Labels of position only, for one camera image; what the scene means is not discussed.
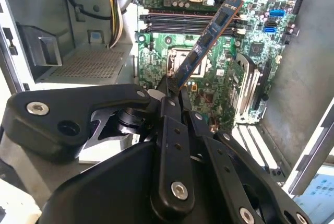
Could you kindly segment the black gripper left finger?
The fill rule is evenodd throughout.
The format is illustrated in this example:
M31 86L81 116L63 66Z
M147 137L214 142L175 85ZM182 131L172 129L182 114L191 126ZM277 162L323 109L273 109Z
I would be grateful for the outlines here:
M84 168L78 161L100 134L114 138L133 132L140 136L137 144L189 147L178 96L148 93L135 84L15 94L7 101L1 129L1 159L42 208L63 183L103 162Z

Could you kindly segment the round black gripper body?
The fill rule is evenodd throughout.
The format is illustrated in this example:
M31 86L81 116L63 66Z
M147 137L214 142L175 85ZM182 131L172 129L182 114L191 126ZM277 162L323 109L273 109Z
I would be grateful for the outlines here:
M141 143L63 183L39 223L232 223L187 144Z

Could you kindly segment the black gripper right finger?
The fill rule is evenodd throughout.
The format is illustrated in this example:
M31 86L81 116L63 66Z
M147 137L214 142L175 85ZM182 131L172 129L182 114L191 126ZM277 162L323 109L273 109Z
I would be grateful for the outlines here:
M176 79L168 79L177 95L188 127L191 154L201 154L210 181L214 206L222 223L311 223L307 214L271 176L226 133L213 134L208 124L190 109L188 95Z

